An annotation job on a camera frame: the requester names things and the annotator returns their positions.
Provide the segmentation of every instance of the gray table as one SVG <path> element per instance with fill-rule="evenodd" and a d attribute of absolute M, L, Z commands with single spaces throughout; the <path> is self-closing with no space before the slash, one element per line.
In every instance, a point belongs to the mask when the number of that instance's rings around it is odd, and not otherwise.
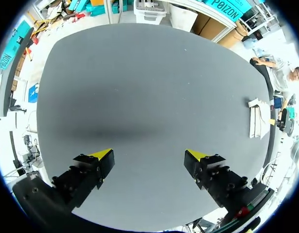
<path fill-rule="evenodd" d="M 80 153 L 113 148 L 116 165 L 73 212 L 113 228 L 158 231 L 217 208 L 186 171 L 185 149 L 219 153 L 252 179 L 269 134 L 249 139 L 247 101 L 265 80 L 228 49 L 166 26 L 120 24 L 72 34 L 41 78 L 38 136 L 50 177 Z"/>

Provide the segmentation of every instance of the white t-shirt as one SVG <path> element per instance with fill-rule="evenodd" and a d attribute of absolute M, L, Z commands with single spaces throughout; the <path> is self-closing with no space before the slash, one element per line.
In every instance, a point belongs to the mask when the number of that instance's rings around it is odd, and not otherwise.
<path fill-rule="evenodd" d="M 290 64 L 281 59 L 274 58 L 276 68 L 267 67 L 267 71 L 270 77 L 270 82 L 273 88 L 277 91 L 283 92 L 285 100 L 290 100 L 295 93 L 296 83 L 288 79 L 289 73 L 292 71 Z"/>

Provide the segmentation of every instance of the man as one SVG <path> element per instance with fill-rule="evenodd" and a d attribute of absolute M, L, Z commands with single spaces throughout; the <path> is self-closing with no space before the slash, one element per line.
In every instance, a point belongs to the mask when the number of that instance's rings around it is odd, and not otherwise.
<path fill-rule="evenodd" d="M 274 89 L 283 92 L 284 100 L 279 113 L 280 119 L 283 109 L 287 107 L 299 85 L 299 67 L 292 71 L 289 64 L 280 58 L 272 58 L 272 60 L 253 57 L 250 60 L 250 64 L 265 77 L 270 100 L 273 100 Z"/>

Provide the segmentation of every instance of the white storage bin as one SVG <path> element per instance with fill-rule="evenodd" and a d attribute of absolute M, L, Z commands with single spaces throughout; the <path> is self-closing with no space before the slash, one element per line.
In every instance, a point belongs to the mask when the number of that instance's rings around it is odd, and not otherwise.
<path fill-rule="evenodd" d="M 157 10 L 155 10 L 155 7 L 142 7 L 138 9 L 137 1 L 138 0 L 134 0 L 134 14 L 136 16 L 136 23 L 159 25 L 162 19 L 166 16 L 166 10 L 161 1 L 154 1 L 155 4 L 159 4 L 160 8 Z"/>
<path fill-rule="evenodd" d="M 198 14 L 172 4 L 169 4 L 169 9 L 172 27 L 190 32 Z"/>

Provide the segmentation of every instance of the man's arm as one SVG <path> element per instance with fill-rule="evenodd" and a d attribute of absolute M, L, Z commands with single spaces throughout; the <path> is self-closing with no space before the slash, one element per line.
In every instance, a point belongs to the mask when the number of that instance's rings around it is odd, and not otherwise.
<path fill-rule="evenodd" d="M 279 112 L 279 116 L 278 116 L 278 119 L 279 119 L 279 120 L 281 120 L 282 111 L 287 107 L 287 104 L 288 104 L 289 101 L 290 101 L 290 100 L 285 100 L 285 101 L 283 101 L 283 103 L 282 103 L 282 107 L 281 107 L 281 110 L 280 110 L 280 112 Z"/>
<path fill-rule="evenodd" d="M 287 107 L 287 105 L 288 105 L 290 99 L 292 98 L 293 94 L 294 94 L 293 92 L 284 92 L 283 93 L 284 100 L 283 100 L 283 103 L 282 103 L 281 110 L 279 112 L 279 119 L 281 119 L 282 111 Z"/>
<path fill-rule="evenodd" d="M 270 68 L 276 68 L 277 67 L 276 63 L 274 63 L 274 62 L 267 62 L 265 60 L 263 61 L 263 60 L 261 60 L 257 57 L 253 57 L 252 59 L 254 61 L 257 61 L 256 64 L 259 65 L 259 66 L 264 65 L 264 66 L 267 66 L 267 67 L 270 67 Z"/>

